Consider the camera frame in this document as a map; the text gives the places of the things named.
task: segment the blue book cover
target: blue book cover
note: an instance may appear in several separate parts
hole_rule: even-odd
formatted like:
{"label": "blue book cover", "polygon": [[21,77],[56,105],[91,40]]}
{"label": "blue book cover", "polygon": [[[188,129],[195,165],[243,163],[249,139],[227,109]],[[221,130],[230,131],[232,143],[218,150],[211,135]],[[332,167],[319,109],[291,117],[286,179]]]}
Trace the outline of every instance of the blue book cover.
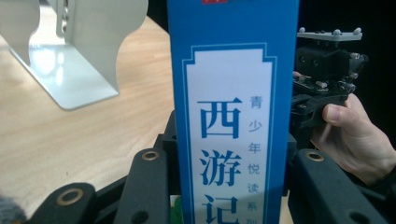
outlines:
{"label": "blue book cover", "polygon": [[184,223],[278,223],[298,0],[168,0]]}

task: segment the red logo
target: red logo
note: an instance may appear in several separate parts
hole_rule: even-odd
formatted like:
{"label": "red logo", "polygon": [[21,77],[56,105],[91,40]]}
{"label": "red logo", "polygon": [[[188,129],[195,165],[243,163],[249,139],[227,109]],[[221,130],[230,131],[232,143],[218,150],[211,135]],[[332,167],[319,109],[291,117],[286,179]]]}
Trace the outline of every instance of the red logo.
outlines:
{"label": "red logo", "polygon": [[228,0],[201,0],[202,4],[217,4],[217,3],[227,3]]}

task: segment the wooden table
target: wooden table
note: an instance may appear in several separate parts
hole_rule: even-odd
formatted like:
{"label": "wooden table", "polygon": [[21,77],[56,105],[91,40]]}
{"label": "wooden table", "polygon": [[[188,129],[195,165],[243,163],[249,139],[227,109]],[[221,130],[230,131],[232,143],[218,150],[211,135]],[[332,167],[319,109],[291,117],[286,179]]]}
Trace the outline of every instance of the wooden table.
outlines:
{"label": "wooden table", "polygon": [[[50,26],[53,12],[42,11]],[[64,111],[0,36],[0,194],[29,217],[61,186],[101,189],[127,175],[134,154],[153,146],[174,109],[169,48],[168,33],[146,18],[120,47],[120,96]],[[290,223],[282,206],[281,223]]]}

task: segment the metal bracket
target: metal bracket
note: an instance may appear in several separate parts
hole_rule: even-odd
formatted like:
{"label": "metal bracket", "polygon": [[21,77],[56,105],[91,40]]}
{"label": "metal bracket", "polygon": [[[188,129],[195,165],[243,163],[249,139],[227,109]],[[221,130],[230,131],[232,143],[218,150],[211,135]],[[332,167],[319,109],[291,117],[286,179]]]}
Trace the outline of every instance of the metal bracket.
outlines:
{"label": "metal bracket", "polygon": [[0,0],[0,35],[11,52],[65,110],[119,95],[116,61],[124,38],[147,16],[149,1],[48,0],[62,44],[30,44],[39,0]]}

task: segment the hand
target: hand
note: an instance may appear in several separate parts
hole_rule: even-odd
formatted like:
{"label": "hand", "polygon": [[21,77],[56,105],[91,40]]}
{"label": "hand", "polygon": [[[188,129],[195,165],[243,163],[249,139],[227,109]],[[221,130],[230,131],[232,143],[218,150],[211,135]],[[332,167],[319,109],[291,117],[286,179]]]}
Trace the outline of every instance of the hand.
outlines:
{"label": "hand", "polygon": [[327,124],[314,130],[311,142],[345,171],[371,186],[395,167],[396,151],[356,95],[349,94],[345,106],[326,105],[322,117]]}

